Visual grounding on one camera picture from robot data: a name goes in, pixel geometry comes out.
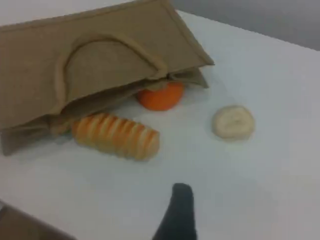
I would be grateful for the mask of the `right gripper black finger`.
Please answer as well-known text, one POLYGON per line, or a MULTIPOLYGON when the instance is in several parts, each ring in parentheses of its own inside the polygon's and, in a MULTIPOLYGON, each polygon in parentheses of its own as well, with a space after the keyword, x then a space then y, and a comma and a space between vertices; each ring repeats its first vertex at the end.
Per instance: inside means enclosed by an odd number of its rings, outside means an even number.
POLYGON ((175 183, 168 208, 154 240, 197 240, 194 194, 191 186, 175 183))

